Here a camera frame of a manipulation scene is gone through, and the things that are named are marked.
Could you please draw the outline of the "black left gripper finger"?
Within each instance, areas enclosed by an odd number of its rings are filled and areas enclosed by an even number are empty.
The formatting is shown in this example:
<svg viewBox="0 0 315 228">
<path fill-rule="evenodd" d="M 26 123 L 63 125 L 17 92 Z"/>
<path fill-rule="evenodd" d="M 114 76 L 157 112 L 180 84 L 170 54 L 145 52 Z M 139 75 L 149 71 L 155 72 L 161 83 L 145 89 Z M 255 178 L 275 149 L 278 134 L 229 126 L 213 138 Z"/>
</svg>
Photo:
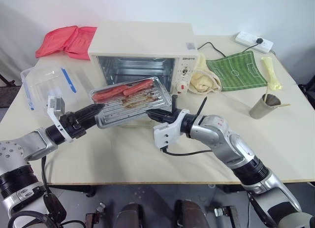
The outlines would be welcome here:
<svg viewBox="0 0 315 228">
<path fill-rule="evenodd" d="M 76 111 L 76 117 L 94 117 L 104 108 L 104 104 L 94 103 Z"/>
<path fill-rule="evenodd" d="M 82 127 L 93 127 L 96 124 L 95 117 L 81 117 Z"/>
</svg>

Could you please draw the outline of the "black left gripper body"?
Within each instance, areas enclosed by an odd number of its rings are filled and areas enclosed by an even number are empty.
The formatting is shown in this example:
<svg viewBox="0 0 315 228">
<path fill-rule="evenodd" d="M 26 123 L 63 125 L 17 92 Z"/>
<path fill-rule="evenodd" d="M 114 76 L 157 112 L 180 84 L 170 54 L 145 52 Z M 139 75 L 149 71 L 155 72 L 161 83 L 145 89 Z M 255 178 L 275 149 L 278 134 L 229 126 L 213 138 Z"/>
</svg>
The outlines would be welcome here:
<svg viewBox="0 0 315 228">
<path fill-rule="evenodd" d="M 86 134 L 86 129 L 83 127 L 82 119 L 82 111 L 67 112 L 60 117 L 62 127 L 71 139 L 80 138 Z"/>
</svg>

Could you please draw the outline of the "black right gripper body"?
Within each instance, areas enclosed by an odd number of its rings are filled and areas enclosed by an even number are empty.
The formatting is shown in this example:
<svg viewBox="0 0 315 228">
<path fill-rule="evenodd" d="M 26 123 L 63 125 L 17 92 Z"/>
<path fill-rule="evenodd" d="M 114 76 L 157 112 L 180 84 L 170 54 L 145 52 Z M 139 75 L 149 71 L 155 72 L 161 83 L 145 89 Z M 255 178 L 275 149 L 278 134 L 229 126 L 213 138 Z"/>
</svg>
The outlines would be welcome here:
<svg viewBox="0 0 315 228">
<path fill-rule="evenodd" d="M 162 114 L 162 122 L 163 123 L 172 124 L 177 120 L 178 115 L 181 112 L 181 110 L 177 107 L 177 99 L 178 99 L 177 95 L 172 95 L 171 111 L 170 112 L 165 111 Z"/>
</svg>

